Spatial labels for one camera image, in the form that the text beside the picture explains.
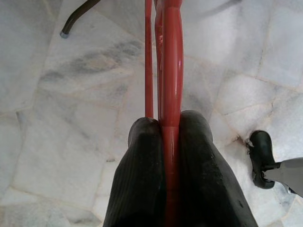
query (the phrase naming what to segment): gray metal part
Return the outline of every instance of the gray metal part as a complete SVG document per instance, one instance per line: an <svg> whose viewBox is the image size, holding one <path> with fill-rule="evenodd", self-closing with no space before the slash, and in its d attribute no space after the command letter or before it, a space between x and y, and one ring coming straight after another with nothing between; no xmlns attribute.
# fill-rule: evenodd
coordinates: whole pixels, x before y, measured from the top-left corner
<svg viewBox="0 0 303 227"><path fill-rule="evenodd" d="M70 34L65 34L65 33L63 33L63 31L60 32L60 36L61 36L61 38L63 38L63 39L67 39L69 35L70 35Z"/></svg>
<svg viewBox="0 0 303 227"><path fill-rule="evenodd" d="M265 171L264 178L281 182L303 197L303 158L294 158L281 162L279 168Z"/></svg>

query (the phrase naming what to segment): tile grout line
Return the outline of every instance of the tile grout line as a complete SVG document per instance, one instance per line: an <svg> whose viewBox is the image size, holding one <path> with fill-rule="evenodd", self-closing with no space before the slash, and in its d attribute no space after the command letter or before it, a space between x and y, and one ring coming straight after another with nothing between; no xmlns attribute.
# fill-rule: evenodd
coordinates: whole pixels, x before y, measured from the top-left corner
<svg viewBox="0 0 303 227"><path fill-rule="evenodd" d="M38 82L39 82L39 79L40 79L40 77L41 77L41 74L42 74L42 72L44 71L44 68L45 68L45 61L46 61L46 58L47 58L47 56L48 56L48 54L49 54L49 51L50 51L50 47L51 47L51 44L52 44L53 35L54 35L54 32L55 32L55 26L56 26L56 23L57 23L56 21L58 20L60 11L59 11L59 13L58 13L58 15L57 15L57 17L56 17L54 23L53 23L53 34L52 34L52 36L51 36L52 38L51 38L50 43L49 43L49 45L48 45L48 47L47 47L47 51L46 51L46 53L45 53L44 62L43 62L43 65L42 65L42 67L41 67L40 75L39 75L39 78L38 78L38 80L37 80L37 82L36 82L36 88L34 89L33 96L32 96L32 98L31 98L30 104L29 104L27 107L24 107L24 108L22 108L22 109L20 109L20 110L14 110L14 113L15 113L15 116L16 116L17 120L18 120L17 112L22 111L22 110L25 110L25 109L30 110L31 113L30 113L30 116L29 116L29 117L31 118L31 116L32 116L32 110L33 110L33 107L34 107L34 103L35 103L35 101L36 101L36 91L37 91ZM21 153L22 153L22 151L23 151L24 143L25 143L26 138L27 138L27 134L26 134L27 127L26 127L26 130L25 130L24 138L22 138L22 131L21 131L21 125L20 125L19 120L18 120L18 124L19 124L19 132L20 132L20 136L21 136L22 143L21 143L21 146L20 146L20 152L19 152L19 155L18 155L18 158L17 158L17 161L16 161L16 166L15 166L15 169L14 169L14 173L13 173L13 176L12 176L11 181L10 181L10 184L9 184L10 187L12 187L12 185L13 185L13 183L14 183L14 181L15 181L16 174L17 174L17 168L18 168L19 159L20 159Z"/></svg>
<svg viewBox="0 0 303 227"><path fill-rule="evenodd" d="M285 86L285 85L282 85L282 84L275 83L274 81L271 81L271 80L269 80L269 79L258 78L258 77L255 77L255 76L253 76L253 75L250 75L250 74L248 74L248 73L245 73L245 72L242 72L242 71L239 71L239 70L235 70L235 69L229 68L229 67L224 66L224 65L220 65L220 64L218 64L218 63L216 63L216 62L214 62L214 61L210 61L210 60L208 60L208 59L203 59L203 60L201 60L201 59L198 59L198 58L189 56L189 55L184 55L184 57L188 57L188 58L191 58L192 60L197 61L197 63L198 63L199 65L201 65L201 64L203 64L203 63L205 63L205 64L212 64L212 65L214 65L215 67L222 67L222 68L225 68L225 72L231 70L231 71L233 71L233 72L235 72L235 73L237 73L237 74L241 74L241 75L243 75L243 76L251 77L251 78L254 78L254 79L257 79L257 80L260 80L260 81L269 83L269 84L272 84L272 85L274 85L274 86L283 87L283 88L286 88L286 89L288 89L288 90L291 90L291 91L294 91L294 92L297 92L297 93L303 93L303 92L298 91L298 90L297 90L297 87L288 87L288 86Z"/></svg>
<svg viewBox="0 0 303 227"><path fill-rule="evenodd" d="M145 43L144 41L142 41L140 38L136 37L135 35L131 34L129 31L127 31L125 28L122 28L120 24L118 24L117 22L113 21L112 19L108 18L107 16L103 15L103 13L99 12L98 10L96 10L95 8L92 8L91 10L97 12L98 14L100 14L101 16L105 17L107 20L110 20L112 23L114 23L115 25L117 25L119 28L121 28L121 30L123 30L124 32L126 32L127 34L129 34L131 37L135 38L136 40L138 40L141 43Z"/></svg>
<svg viewBox="0 0 303 227"><path fill-rule="evenodd" d="M135 77L135 75L133 74L133 75L129 78L129 79L131 80L131 82L130 82L130 84L129 84L129 87L133 84L133 82L134 82L134 77ZM128 98L128 93L129 93L129 90L130 90L129 87L128 87L128 89L127 89L127 92L125 93L125 96L124 96L124 98L123 98L123 102L121 103L121 105L120 105L120 107L119 107L119 109L118 109L118 114L117 114L117 118L116 118L116 122L115 122L114 134L113 134L113 136L112 136L112 138L111 138L111 140L110 140L108 149L110 149L110 147L112 147L112 145L114 144L114 137L115 137L116 129L118 128L118 123L119 123L120 114L122 113L122 110L124 109L124 107L125 107L125 105L126 105L126 101L127 101L127 98ZM97 191L95 192L95 195L94 195L94 204L93 204L93 206L92 206L92 211L91 211L91 212L92 212L96 217L98 217L100 220L102 220L103 218L101 218L97 213L95 213L94 207L95 207L96 199L97 199L97 197L98 197L98 196L97 196L98 189L99 189L99 187L101 186L101 184L102 184L102 175L101 175L100 181L99 181L99 183L98 183Z"/></svg>
<svg viewBox="0 0 303 227"><path fill-rule="evenodd" d="M44 195L41 195L41 194L36 194L36 193L24 191L24 190L19 189L15 186L10 186L10 188L12 188L12 189L14 189L18 192L22 192L22 193L25 193L25 194L28 194L28 195L36 196L40 200L39 202L41 202L42 199L45 199L45 200L49 200L49 201L52 201L52 202L57 203L57 204L59 203L59 205L65 205L65 206L69 206L69 207L73 207L73 208L77 208L77 209L80 209L80 210L85 210L85 211L90 211L91 212L90 208L84 207L84 206L79 206L79 205L76 205L75 203L72 203L72 202L67 202L67 201L63 201L63 200L60 200L60 199L47 197L47 196L44 196Z"/></svg>
<svg viewBox="0 0 303 227"><path fill-rule="evenodd" d="M240 138L241 138L241 136L240 136L240 134L238 133L238 131L235 130L233 127L230 126L230 124L227 122L227 120L225 119L225 117L224 117L224 116L220 113L220 111L218 111L215 107L213 108L212 115L213 115L214 112L216 112L217 114L219 114L219 117L224 121L224 123L227 124L228 128L229 128L233 133L235 133L237 137L240 137Z"/></svg>
<svg viewBox="0 0 303 227"><path fill-rule="evenodd" d="M269 13L267 33L266 33L266 36L265 36L265 39L264 39L264 42L263 42L262 55L261 55L261 58L260 58L258 71L257 71L257 74L255 76L256 78L260 78L259 73L261 71L261 68L263 67L265 52L266 52L266 48L267 48L267 45L268 45L268 42L269 42L269 34L270 34L270 31L271 31L272 17L273 17L274 11L276 10L276 7L277 7L277 2L276 1L274 1L272 4L273 4L273 6L272 6L272 8L270 10L270 13Z"/></svg>

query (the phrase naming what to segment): rubber tip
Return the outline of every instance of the rubber tip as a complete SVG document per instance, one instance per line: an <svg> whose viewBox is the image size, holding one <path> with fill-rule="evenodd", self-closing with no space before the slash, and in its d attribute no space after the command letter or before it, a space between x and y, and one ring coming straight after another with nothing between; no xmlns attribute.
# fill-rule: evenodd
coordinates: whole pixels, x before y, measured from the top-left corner
<svg viewBox="0 0 303 227"><path fill-rule="evenodd" d="M63 39L67 39L70 34L65 34L63 31L60 32L60 36Z"/></svg>

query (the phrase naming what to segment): floor tile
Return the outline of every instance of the floor tile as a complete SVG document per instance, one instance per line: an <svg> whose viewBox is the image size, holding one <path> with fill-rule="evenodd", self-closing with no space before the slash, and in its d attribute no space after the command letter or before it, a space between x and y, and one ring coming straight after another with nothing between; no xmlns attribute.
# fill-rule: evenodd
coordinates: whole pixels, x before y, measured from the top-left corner
<svg viewBox="0 0 303 227"><path fill-rule="evenodd" d="M132 75L134 63L143 60L143 44L94 9L62 39L67 16L81 2L62 4L40 88L64 94L82 91Z"/></svg>
<svg viewBox="0 0 303 227"><path fill-rule="evenodd" d="M267 227L284 227L282 221L276 221L270 225L268 225Z"/></svg>
<svg viewBox="0 0 303 227"><path fill-rule="evenodd" d="M143 65L138 64L134 71L134 76L125 94L125 102L118 114L114 137L109 149L109 154L116 161L121 160L128 148L127 139L132 124L140 117L144 117Z"/></svg>
<svg viewBox="0 0 303 227"><path fill-rule="evenodd" d="M303 96L298 93L276 101L270 117L259 126L268 131L272 138L276 161L302 157L302 102Z"/></svg>
<svg viewBox="0 0 303 227"><path fill-rule="evenodd" d="M1 1L0 113L32 104L61 1Z"/></svg>
<svg viewBox="0 0 303 227"><path fill-rule="evenodd" d="M98 218L100 218L100 220L102 222L105 220L108 201L109 201L109 195L108 196L98 196L96 198L96 202L95 202L95 205L93 208L94 214Z"/></svg>
<svg viewBox="0 0 303 227"><path fill-rule="evenodd" d="M278 6L284 6L292 9L295 12L303 12L303 2L301 0L278 0Z"/></svg>
<svg viewBox="0 0 303 227"><path fill-rule="evenodd" d="M219 90L216 108L225 115L248 106L268 104L275 98L276 89L273 84L228 71Z"/></svg>
<svg viewBox="0 0 303 227"><path fill-rule="evenodd" d="M22 203L35 203L38 202L39 198L35 195L18 191L14 188L9 187L3 198L0 200L0 206L11 206Z"/></svg>
<svg viewBox="0 0 303 227"><path fill-rule="evenodd" d="M197 110L209 120L224 72L224 67L185 57L182 110Z"/></svg>
<svg viewBox="0 0 303 227"><path fill-rule="evenodd" d="M71 93L70 96L87 102L120 108L123 104L130 82L131 78L115 80L111 83Z"/></svg>
<svg viewBox="0 0 303 227"><path fill-rule="evenodd" d="M272 1L184 1L185 54L256 75Z"/></svg>
<svg viewBox="0 0 303 227"><path fill-rule="evenodd" d="M267 45L264 49L258 76L277 84L296 87L302 80L303 12L278 5L270 22Z"/></svg>
<svg viewBox="0 0 303 227"><path fill-rule="evenodd" d="M264 190L256 186L252 186L248 193L247 200L260 227L266 227L280 220L281 217L288 213L293 200L293 197L285 197L286 200L281 201L276 198L273 190Z"/></svg>
<svg viewBox="0 0 303 227"><path fill-rule="evenodd" d="M2 227L97 227L100 220L90 211L41 200L0 207Z"/></svg>
<svg viewBox="0 0 303 227"><path fill-rule="evenodd" d="M101 181L97 191L97 197L110 195L114 175L118 165L119 163L116 162L113 158L107 159L102 170Z"/></svg>
<svg viewBox="0 0 303 227"><path fill-rule="evenodd" d="M144 41L144 1L103 0L94 8L125 31Z"/></svg>
<svg viewBox="0 0 303 227"><path fill-rule="evenodd" d="M219 150L238 138L237 132L230 128L224 117L217 111L212 113L209 126L213 134L214 145Z"/></svg>
<svg viewBox="0 0 303 227"><path fill-rule="evenodd" d="M15 113L0 116L0 199L13 180L21 151L21 133Z"/></svg>
<svg viewBox="0 0 303 227"><path fill-rule="evenodd" d="M285 227L300 227L303 222L303 206L295 201L289 213L282 219Z"/></svg>
<svg viewBox="0 0 303 227"><path fill-rule="evenodd" d="M39 90L13 185L90 208L117 111Z"/></svg>

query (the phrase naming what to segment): metal bar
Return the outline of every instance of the metal bar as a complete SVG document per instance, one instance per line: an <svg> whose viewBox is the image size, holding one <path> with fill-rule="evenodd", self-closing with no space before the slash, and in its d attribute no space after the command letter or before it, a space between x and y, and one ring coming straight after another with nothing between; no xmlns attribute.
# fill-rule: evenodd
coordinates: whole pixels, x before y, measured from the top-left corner
<svg viewBox="0 0 303 227"><path fill-rule="evenodd" d="M156 52L157 52L157 86L158 86L158 119L161 122L162 112L162 46L163 46L163 7L162 0L154 0L156 7L155 18L155 36L156 36Z"/></svg>
<svg viewBox="0 0 303 227"><path fill-rule="evenodd" d="M279 181L303 197L303 157L284 160L277 164L280 167L265 171L264 178L271 181Z"/></svg>
<svg viewBox="0 0 303 227"><path fill-rule="evenodd" d="M180 224L178 134L183 87L182 0L163 2L161 128L164 145L167 202L166 227Z"/></svg>
<svg viewBox="0 0 303 227"><path fill-rule="evenodd" d="M66 39L69 34L73 24L89 9L95 6L101 0L87 0L84 2L79 8L77 8L67 19L62 31L60 32L60 36Z"/></svg>
<svg viewBox="0 0 303 227"><path fill-rule="evenodd" d="M145 117L153 118L152 0L145 0Z"/></svg>

